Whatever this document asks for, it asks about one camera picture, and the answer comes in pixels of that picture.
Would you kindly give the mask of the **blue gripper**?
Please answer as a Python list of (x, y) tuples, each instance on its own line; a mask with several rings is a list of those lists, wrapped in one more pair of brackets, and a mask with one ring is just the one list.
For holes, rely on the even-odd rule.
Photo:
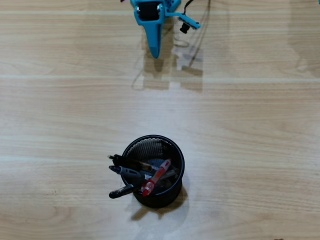
[(165, 22), (164, 0), (134, 0), (133, 13), (139, 26), (143, 26), (149, 51), (157, 59), (161, 51), (162, 29)]

